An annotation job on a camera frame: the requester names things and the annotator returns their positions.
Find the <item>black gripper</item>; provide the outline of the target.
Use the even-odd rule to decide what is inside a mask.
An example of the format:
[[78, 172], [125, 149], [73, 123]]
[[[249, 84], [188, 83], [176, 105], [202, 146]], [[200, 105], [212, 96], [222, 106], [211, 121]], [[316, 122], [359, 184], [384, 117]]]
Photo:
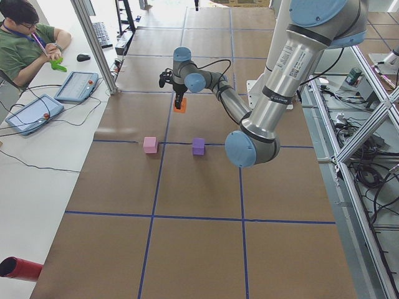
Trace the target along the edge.
[[187, 86], [184, 83], [180, 84], [177, 82], [173, 82], [173, 90], [176, 93], [174, 107], [176, 109], [181, 109], [184, 93], [187, 92]]

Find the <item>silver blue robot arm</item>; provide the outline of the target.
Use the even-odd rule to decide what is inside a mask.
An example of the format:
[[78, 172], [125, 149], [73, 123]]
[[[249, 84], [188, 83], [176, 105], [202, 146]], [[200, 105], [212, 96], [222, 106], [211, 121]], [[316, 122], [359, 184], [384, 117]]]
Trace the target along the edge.
[[186, 91], [211, 90], [226, 113], [239, 125], [224, 144], [230, 162], [240, 168], [266, 163], [280, 150], [276, 126], [287, 106], [305, 83], [319, 55], [326, 49], [363, 42], [367, 31], [368, 1], [288, 1], [281, 4], [276, 24], [285, 31], [273, 36], [285, 44], [254, 108], [249, 108], [221, 73], [201, 70], [191, 51], [178, 47], [173, 53], [171, 81], [177, 99]]

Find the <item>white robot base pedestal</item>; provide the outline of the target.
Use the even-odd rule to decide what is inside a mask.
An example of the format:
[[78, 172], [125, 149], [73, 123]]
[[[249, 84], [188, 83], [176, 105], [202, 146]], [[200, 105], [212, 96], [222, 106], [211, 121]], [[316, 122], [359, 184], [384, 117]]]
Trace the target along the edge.
[[[247, 95], [248, 95], [248, 103], [250, 109], [254, 109], [258, 100], [265, 96], [263, 89], [264, 84], [258, 80], [247, 80], [246, 81]], [[284, 95], [280, 95], [272, 90], [267, 91], [269, 95], [266, 95], [268, 98], [271, 98], [275, 102], [282, 102], [286, 104], [287, 110], [293, 110], [294, 105], [292, 104], [292, 97], [287, 97]]]

